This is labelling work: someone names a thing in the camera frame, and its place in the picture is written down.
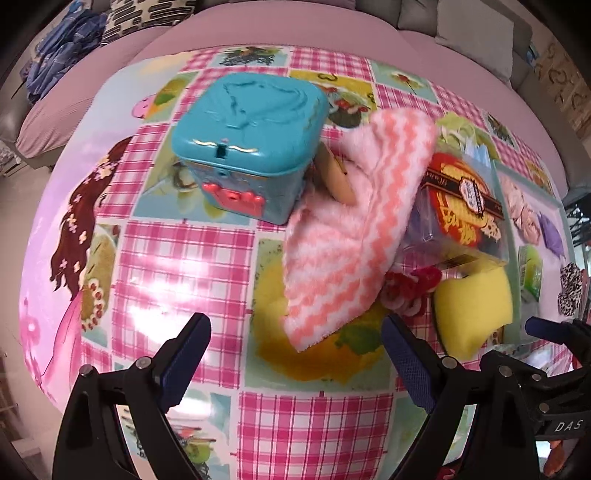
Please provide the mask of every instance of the striped towel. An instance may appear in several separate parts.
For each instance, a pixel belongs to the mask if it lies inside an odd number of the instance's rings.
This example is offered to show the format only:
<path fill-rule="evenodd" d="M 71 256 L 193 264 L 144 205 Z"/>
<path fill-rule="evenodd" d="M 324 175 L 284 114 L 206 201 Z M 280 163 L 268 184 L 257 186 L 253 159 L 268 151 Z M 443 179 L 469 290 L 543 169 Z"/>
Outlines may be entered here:
<path fill-rule="evenodd" d="M 355 206 L 313 183 L 291 215 L 283 271 L 284 329 L 298 351 L 369 309 L 392 265 L 433 155 L 436 127 L 413 109 L 375 112 L 342 139 Z"/>

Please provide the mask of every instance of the long brown hair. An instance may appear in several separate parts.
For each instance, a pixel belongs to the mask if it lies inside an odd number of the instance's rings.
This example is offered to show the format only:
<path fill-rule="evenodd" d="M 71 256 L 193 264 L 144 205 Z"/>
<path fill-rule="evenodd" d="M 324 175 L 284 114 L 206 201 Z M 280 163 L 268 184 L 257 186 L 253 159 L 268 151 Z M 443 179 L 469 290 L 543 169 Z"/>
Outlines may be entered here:
<path fill-rule="evenodd" d="M 111 148 L 101 163 L 76 187 L 70 196 L 68 210 L 61 219 L 60 241 L 51 257 L 49 280 L 56 282 L 55 290 L 66 286 L 72 300 L 80 290 L 80 273 L 86 266 L 86 251 L 90 248 L 95 230 L 96 202 L 110 185 L 131 138 L 125 138 Z"/>

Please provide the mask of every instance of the box lid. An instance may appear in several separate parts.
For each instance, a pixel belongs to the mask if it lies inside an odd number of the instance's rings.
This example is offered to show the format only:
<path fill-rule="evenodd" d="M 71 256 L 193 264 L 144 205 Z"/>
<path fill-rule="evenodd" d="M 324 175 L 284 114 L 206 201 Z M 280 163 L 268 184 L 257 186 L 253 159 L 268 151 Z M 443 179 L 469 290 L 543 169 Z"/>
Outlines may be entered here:
<path fill-rule="evenodd" d="M 299 170 L 316 153 L 329 104 L 314 84 L 232 73 L 208 88 L 172 136 L 176 156 L 260 176 Z"/>

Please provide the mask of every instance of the patterned pillow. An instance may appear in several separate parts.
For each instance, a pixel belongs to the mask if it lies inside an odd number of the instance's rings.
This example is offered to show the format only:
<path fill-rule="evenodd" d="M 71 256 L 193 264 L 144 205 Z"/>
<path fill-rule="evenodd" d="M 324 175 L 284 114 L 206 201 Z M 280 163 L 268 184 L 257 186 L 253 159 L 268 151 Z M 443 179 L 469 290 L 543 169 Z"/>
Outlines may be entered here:
<path fill-rule="evenodd" d="M 176 25 L 189 17 L 195 0 L 111 0 L 101 45 L 143 28 Z"/>

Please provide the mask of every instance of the pink bed sheet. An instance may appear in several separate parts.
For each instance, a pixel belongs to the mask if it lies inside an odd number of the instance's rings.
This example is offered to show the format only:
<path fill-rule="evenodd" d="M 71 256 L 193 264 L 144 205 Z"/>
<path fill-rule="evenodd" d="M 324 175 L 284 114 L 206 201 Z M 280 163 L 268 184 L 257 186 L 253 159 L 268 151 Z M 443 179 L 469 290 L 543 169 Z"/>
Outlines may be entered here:
<path fill-rule="evenodd" d="M 328 5 L 251 1 L 209 8 L 172 28 L 134 61 L 221 45 L 283 44 L 344 51 L 383 61 L 440 84 L 487 110 L 539 153 L 560 196 L 564 167 L 548 133 L 512 89 L 463 55 L 379 18 Z"/>
<path fill-rule="evenodd" d="M 495 115 L 536 150 L 561 196 L 566 194 L 566 176 L 558 152 L 525 102 L 485 69 L 437 45 L 431 37 L 399 32 L 383 20 L 361 12 L 288 0 L 222 4 L 168 30 L 161 28 L 158 32 L 155 28 L 139 31 L 102 47 L 68 72 L 27 117 L 18 148 L 31 158 L 65 145 L 100 85 L 114 73 L 102 66 L 102 60 L 108 63 L 113 53 L 121 63 L 118 68 L 123 68 L 144 59 L 198 48 L 283 44 L 343 51 L 382 61 L 456 92 Z M 117 52 L 107 52 L 108 47 L 116 48 Z M 97 59 L 101 59 L 100 68 Z M 90 70 L 94 71 L 93 81 L 88 76 Z M 87 86 L 80 93 L 84 93 L 84 98 L 72 98 L 85 83 Z M 64 119 L 56 122 L 57 117 Z"/>

